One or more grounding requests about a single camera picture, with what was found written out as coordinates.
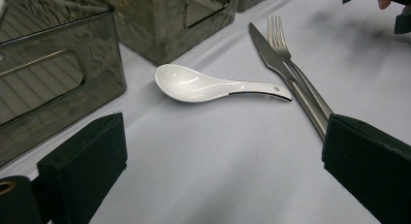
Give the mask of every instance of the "knife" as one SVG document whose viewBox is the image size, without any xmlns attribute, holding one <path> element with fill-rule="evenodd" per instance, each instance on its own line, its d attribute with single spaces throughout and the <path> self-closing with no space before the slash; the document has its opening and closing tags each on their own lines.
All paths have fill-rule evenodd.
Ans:
<svg viewBox="0 0 411 224">
<path fill-rule="evenodd" d="M 335 113 L 330 119 L 321 116 L 320 108 L 285 72 L 284 64 L 263 35 L 252 23 L 249 29 L 266 65 L 280 72 L 314 125 L 327 129 L 322 153 L 324 168 L 380 222 L 410 224 L 411 146 L 355 118 Z M 318 118 L 313 118 L 313 114 L 318 114 Z M 320 136 L 323 128 L 317 128 Z"/>
</svg>

